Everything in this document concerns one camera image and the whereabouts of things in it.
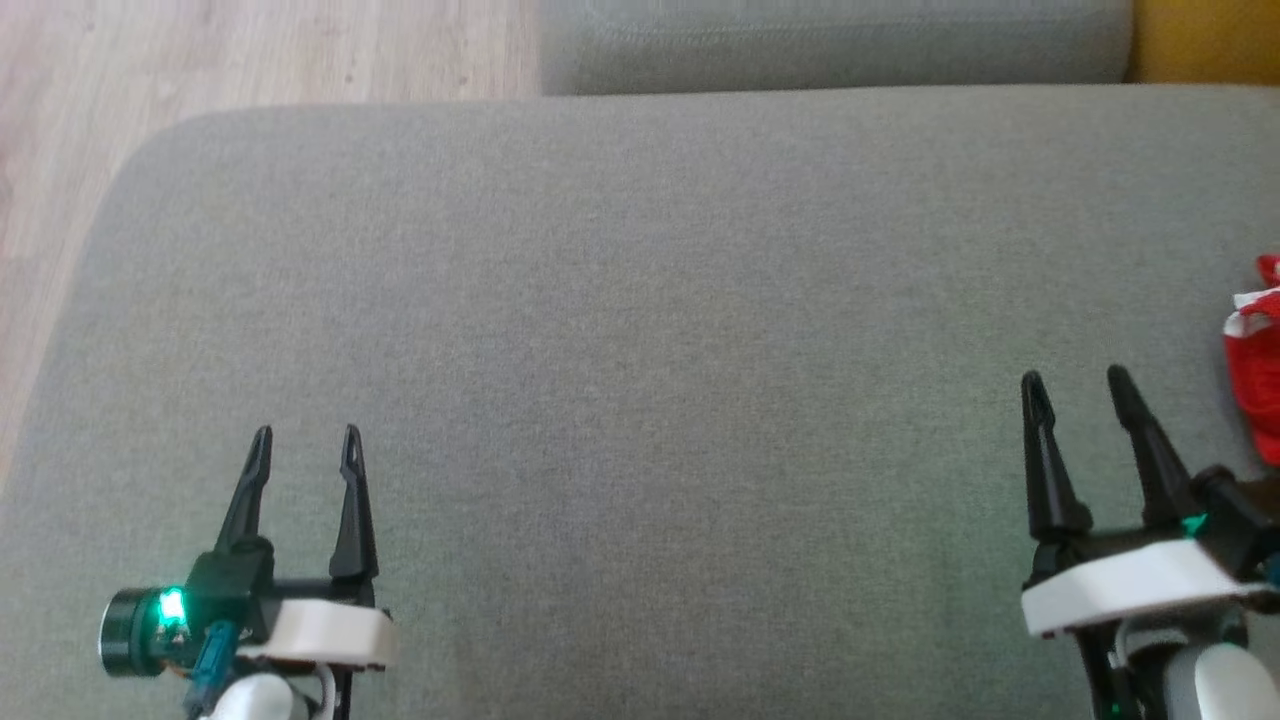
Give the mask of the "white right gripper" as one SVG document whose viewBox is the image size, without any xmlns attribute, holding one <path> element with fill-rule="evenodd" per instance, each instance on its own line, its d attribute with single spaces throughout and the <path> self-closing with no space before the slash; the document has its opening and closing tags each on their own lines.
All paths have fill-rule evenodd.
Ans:
<svg viewBox="0 0 1280 720">
<path fill-rule="evenodd" d="M 1027 516 L 1036 552 L 1020 603 L 1032 637 L 1251 597 L 1251 583 L 1201 543 L 1204 521 L 1190 520 L 1202 515 L 1190 474 L 1130 372 L 1114 364 L 1106 379 L 1130 439 L 1144 527 L 1094 534 L 1056 439 L 1044 382 L 1034 370 L 1021 377 Z"/>
</svg>

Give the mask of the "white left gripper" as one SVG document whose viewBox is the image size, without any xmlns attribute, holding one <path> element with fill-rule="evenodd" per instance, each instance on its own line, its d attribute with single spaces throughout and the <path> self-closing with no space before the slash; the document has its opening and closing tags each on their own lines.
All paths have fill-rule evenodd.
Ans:
<svg viewBox="0 0 1280 720">
<path fill-rule="evenodd" d="M 259 533 L 271 464 L 273 429 L 264 425 L 251 441 L 214 546 L 218 553 L 274 555 L 271 542 Z M 384 671 L 398 662 L 398 628 L 390 614 L 378 607 L 371 582 L 379 574 L 378 544 L 364 443 L 356 424 L 346 427 L 339 473 L 346 491 L 329 562 L 332 579 L 279 580 L 268 596 L 278 610 L 269 635 L 242 643 L 241 659 L 353 671 Z"/>
</svg>

